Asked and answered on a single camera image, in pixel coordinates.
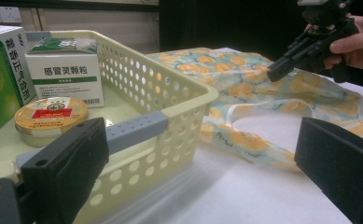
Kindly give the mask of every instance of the cardboard box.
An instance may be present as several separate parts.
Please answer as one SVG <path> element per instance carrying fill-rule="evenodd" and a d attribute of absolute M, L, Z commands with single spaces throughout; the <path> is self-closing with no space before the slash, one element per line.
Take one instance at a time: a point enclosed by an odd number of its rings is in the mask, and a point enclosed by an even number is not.
<path fill-rule="evenodd" d="M 104 105 L 93 39 L 48 38 L 26 54 L 38 99 L 72 97 L 88 107 Z"/>
<path fill-rule="evenodd" d="M 24 58 L 27 45 L 23 28 L 0 26 L 0 128 L 35 97 Z"/>

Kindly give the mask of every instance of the round container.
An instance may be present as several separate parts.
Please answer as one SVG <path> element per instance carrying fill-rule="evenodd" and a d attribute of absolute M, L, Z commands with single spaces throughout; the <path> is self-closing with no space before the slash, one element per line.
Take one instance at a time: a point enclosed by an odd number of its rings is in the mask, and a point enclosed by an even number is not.
<path fill-rule="evenodd" d="M 14 117 L 21 139 L 33 147 L 44 147 L 86 120 L 89 112 L 83 101 L 53 97 L 32 102 L 19 109 Z"/>

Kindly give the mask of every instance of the wall socket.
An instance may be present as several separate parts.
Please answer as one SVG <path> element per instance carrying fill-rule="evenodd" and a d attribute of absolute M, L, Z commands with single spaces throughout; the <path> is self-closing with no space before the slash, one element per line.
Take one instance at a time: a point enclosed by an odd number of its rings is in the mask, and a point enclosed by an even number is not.
<path fill-rule="evenodd" d="M 0 7 L 0 23 L 21 23 L 18 7 Z"/>

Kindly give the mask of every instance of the label on round container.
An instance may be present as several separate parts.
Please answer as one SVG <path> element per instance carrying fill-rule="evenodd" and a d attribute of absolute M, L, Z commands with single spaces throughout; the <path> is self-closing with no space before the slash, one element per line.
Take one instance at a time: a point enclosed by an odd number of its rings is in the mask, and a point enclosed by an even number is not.
<path fill-rule="evenodd" d="M 32 102 L 15 114 L 20 132 L 32 136 L 53 136 L 65 133 L 88 117 L 83 101 L 69 97 L 53 97 Z"/>

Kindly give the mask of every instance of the gray basket handle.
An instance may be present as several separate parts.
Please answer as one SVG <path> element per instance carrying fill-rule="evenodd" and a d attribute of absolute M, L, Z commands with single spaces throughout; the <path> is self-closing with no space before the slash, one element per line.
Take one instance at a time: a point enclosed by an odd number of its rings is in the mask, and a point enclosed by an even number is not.
<path fill-rule="evenodd" d="M 105 128 L 109 155 L 131 147 L 149 138 L 163 133 L 167 128 L 167 117 L 160 111 L 154 111 L 135 119 L 113 124 Z M 22 167 L 42 148 L 20 154 L 16 158 L 18 167 Z"/>

